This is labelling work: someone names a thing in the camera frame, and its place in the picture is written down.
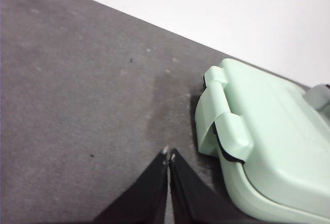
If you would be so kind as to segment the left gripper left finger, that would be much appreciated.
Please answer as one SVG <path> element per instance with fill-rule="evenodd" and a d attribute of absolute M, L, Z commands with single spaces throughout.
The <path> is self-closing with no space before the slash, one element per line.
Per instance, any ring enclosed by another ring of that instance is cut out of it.
<path fill-rule="evenodd" d="M 138 179 L 93 220 L 95 223 L 164 223 L 168 194 L 168 149 L 162 149 Z"/>

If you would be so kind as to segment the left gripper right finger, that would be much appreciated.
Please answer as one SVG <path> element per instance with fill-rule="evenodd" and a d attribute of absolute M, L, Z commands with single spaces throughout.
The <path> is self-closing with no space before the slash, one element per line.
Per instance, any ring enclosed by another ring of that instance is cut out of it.
<path fill-rule="evenodd" d="M 177 149 L 169 160 L 176 223 L 245 223 L 245 219 L 196 174 Z"/>

